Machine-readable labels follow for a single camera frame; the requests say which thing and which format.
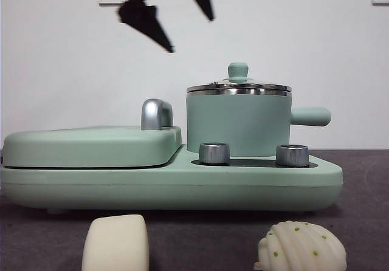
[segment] soap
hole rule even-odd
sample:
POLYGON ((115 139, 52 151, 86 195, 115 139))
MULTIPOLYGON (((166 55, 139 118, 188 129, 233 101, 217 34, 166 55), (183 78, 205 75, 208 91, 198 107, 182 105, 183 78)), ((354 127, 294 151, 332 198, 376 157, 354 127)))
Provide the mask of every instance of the soap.
POLYGON ((258 244, 262 271, 344 271, 346 250, 329 230, 308 222, 286 221, 273 225, 258 244))
POLYGON ((85 239, 82 271, 148 271, 149 250, 141 215, 95 219, 85 239))

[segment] stainless steel rim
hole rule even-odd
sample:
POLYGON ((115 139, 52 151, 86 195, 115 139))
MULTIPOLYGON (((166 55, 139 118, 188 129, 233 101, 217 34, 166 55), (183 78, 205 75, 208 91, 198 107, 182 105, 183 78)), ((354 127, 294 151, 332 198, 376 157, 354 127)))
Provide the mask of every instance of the stainless steel rim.
POLYGON ((281 90, 271 89, 214 89, 203 91, 190 91, 187 95, 276 95, 276 96, 291 96, 292 93, 281 90))
POLYGON ((288 86, 282 86, 280 84, 249 84, 249 83, 217 83, 206 84, 202 86, 193 86, 187 89, 187 93, 194 91, 209 91, 209 90, 228 90, 228 89, 256 89, 256 90, 272 90, 272 91, 286 91, 292 92, 292 88, 288 86))

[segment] gray table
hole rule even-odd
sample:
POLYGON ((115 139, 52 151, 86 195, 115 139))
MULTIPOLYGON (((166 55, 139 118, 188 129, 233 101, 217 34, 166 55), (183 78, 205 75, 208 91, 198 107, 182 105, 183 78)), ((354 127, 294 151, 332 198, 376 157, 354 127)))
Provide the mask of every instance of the gray table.
POLYGON ((140 213, 150 241, 150 271, 252 270, 258 240, 272 224, 308 221, 331 230, 345 245, 347 270, 387 270, 389 150, 320 150, 311 154, 343 168, 336 204, 318 212, 72 211, 52 216, 0 196, 1 270, 81 270, 93 219, 140 213))

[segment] small pot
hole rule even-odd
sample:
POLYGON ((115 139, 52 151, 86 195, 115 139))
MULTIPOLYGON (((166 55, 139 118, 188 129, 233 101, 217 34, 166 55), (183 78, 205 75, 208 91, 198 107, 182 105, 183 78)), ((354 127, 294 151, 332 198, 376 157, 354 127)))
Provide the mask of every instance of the small pot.
POLYGON ((246 63, 232 63, 229 78, 187 89, 188 150, 201 143, 222 142, 231 156, 274 156, 289 143, 290 125, 325 126, 325 108, 294 108, 292 89, 247 77, 246 63))

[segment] silver handle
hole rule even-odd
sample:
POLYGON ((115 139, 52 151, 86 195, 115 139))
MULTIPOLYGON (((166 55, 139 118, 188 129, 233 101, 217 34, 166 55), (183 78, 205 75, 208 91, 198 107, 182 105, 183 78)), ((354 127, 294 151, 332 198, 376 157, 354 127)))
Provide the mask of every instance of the silver handle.
POLYGON ((173 110, 168 102, 148 99, 143 102, 141 130, 161 130, 173 126, 173 110))

